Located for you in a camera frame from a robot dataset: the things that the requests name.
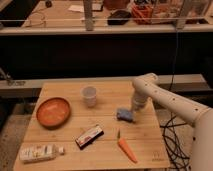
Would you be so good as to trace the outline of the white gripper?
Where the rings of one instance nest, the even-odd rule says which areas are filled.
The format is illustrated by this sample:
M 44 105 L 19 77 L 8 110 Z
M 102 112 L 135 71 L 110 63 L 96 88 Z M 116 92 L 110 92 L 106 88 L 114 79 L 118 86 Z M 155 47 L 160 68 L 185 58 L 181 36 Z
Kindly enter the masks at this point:
M 141 108 L 144 108 L 148 101 L 148 96 L 144 94 L 139 94 L 134 92 L 131 98 L 131 110 L 138 111 Z

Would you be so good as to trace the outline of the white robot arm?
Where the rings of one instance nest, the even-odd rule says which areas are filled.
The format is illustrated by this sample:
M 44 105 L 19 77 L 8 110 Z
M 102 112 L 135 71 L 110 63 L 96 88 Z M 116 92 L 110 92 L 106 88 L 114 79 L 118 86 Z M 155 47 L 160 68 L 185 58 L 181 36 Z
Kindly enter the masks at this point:
M 213 171 L 213 108 L 165 90 L 157 83 L 158 76 L 154 73 L 135 77 L 131 109 L 140 110 L 152 98 L 191 125 L 194 128 L 191 171 Z

